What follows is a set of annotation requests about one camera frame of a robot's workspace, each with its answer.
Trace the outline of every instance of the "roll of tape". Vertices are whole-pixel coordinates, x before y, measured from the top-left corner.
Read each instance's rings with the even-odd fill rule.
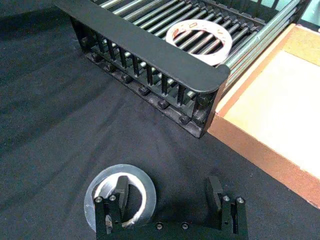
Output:
[[[211,66],[220,64],[228,57],[228,54],[232,47],[232,37],[223,26],[220,26],[219,24],[211,21],[190,19],[178,22],[170,27],[170,29],[166,32],[165,40],[167,43],[177,47],[174,42],[175,37],[180,33],[192,30],[206,31],[210,34],[213,34],[217,39],[221,41],[223,47],[219,51],[212,54],[190,55]]]
[[[122,223],[123,228],[144,225],[154,214],[157,202],[155,186],[150,177],[136,166],[118,164],[100,172],[90,183],[84,197],[84,215],[89,226],[96,231],[96,213],[93,199],[98,196],[108,198],[116,188],[118,178],[127,176],[128,183],[135,186],[141,194],[141,205],[134,216]]]

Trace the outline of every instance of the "metal rack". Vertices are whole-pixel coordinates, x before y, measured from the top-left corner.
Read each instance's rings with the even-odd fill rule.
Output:
[[[292,21],[307,1],[292,0],[282,11],[258,2],[225,0],[56,0],[71,16],[86,56],[195,137],[210,126],[223,92]],[[232,49],[219,66],[188,53],[209,54],[221,47],[206,32],[185,32],[167,44],[177,22],[203,19],[232,36]]]

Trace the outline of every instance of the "cardboard box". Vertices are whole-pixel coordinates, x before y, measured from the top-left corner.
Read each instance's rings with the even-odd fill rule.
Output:
[[[208,132],[320,208],[320,34],[291,24],[221,99]]]

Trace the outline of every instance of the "black plastic frame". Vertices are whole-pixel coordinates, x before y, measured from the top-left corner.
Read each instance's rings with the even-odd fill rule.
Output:
[[[226,1],[229,3],[228,7],[212,0],[202,0],[224,19],[240,23],[241,28],[249,27],[250,33],[265,25],[264,20],[255,17],[258,8],[269,9],[266,11],[268,18],[278,12],[275,6],[268,8],[258,1],[252,2],[256,6],[251,16],[242,12],[247,9],[248,0],[243,1],[241,10],[230,8],[233,6],[232,1]],[[91,61],[193,136],[200,138],[206,132],[230,74],[226,65],[209,66],[90,0],[55,0],[55,4],[70,15],[79,44]],[[116,44],[117,52],[114,52],[112,44]],[[125,52],[131,53],[131,56],[126,58]],[[139,69],[138,59],[146,62],[145,70]],[[151,68],[162,73],[162,79],[152,75]],[[175,97],[167,94],[168,78],[176,83]],[[189,99],[187,103],[184,102],[186,90],[196,93],[194,99]]]

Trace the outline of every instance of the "white ring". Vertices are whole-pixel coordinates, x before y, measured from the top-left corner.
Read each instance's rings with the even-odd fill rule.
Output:
[[[90,183],[84,198],[84,215],[89,226],[96,231],[96,213],[93,199],[101,196],[108,198],[115,189],[118,178],[127,176],[128,183],[135,186],[141,194],[141,205],[133,218],[123,222],[123,228],[133,225],[144,225],[151,219],[156,208],[156,189],[150,177],[137,168],[128,164],[110,166],[100,172]]]
[[[190,55],[211,66],[220,64],[228,57],[232,47],[232,37],[223,26],[220,26],[219,24],[216,24],[212,21],[190,19],[178,22],[174,24],[172,27],[170,27],[170,29],[166,32],[165,41],[177,47],[177,45],[174,42],[175,37],[180,33],[191,30],[206,31],[210,34],[213,34],[217,39],[219,39],[222,42],[223,47],[219,51],[214,52],[212,54]]]

